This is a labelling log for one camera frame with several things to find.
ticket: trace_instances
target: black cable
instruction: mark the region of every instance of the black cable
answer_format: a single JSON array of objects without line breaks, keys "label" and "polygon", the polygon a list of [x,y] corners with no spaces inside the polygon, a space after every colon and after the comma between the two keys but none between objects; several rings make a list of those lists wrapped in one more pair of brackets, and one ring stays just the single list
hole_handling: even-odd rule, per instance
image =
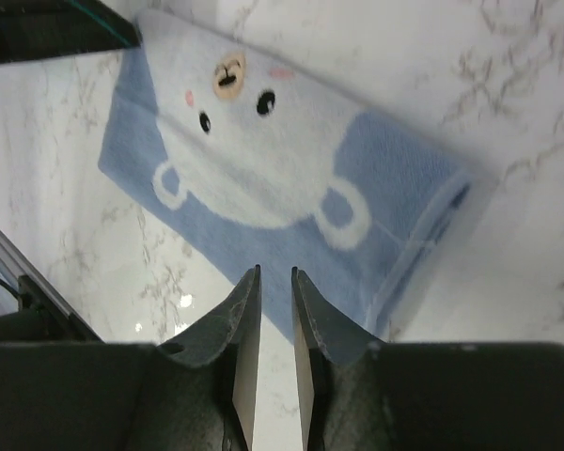
[{"label": "black cable", "polygon": [[0,287],[4,288],[6,291],[8,291],[16,300],[19,300],[19,291],[17,291],[15,288],[11,287],[9,284],[7,284],[4,280],[2,280],[0,278]]}]

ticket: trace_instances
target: blue towel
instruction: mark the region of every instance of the blue towel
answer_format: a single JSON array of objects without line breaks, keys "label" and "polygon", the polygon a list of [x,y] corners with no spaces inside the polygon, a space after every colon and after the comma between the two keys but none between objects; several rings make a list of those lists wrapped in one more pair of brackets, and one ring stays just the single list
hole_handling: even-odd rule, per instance
[{"label": "blue towel", "polygon": [[232,283],[255,264],[292,337],[290,269],[380,335],[467,192],[454,159],[334,90],[145,10],[124,55],[101,171]]}]

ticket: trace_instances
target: white bear face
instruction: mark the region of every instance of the white bear face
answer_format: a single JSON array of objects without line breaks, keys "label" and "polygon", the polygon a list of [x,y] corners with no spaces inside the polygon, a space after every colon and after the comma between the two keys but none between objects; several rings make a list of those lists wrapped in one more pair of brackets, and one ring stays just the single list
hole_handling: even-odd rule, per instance
[{"label": "white bear face", "polygon": [[357,105],[174,16],[146,11],[138,22],[168,155],[159,178],[173,169],[180,179],[164,203],[179,207],[189,191],[223,217],[269,228],[314,215]]}]

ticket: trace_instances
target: black eye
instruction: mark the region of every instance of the black eye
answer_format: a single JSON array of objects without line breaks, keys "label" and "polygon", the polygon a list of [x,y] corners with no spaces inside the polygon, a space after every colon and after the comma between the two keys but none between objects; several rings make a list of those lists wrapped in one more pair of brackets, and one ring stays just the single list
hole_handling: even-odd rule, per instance
[{"label": "black eye", "polygon": [[260,116],[267,116],[274,110],[275,94],[272,90],[263,91],[257,101],[257,112]]},{"label": "black eye", "polygon": [[211,131],[211,121],[209,120],[207,114],[204,111],[201,111],[200,115],[198,115],[198,119],[200,120],[200,128],[203,129],[203,132],[209,134]]}]

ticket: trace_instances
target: white marble surface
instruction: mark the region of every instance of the white marble surface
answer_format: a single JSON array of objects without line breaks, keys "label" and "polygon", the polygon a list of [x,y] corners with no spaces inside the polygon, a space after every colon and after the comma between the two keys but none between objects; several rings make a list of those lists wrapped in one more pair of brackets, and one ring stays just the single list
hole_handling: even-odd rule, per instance
[{"label": "white marble surface", "polygon": [[[142,0],[105,2],[126,17]],[[152,2],[374,103],[499,180],[404,340],[564,343],[564,0]],[[107,340],[162,341],[230,283],[97,168],[120,54],[0,68],[0,227]],[[254,449],[299,449],[264,319]]]}]

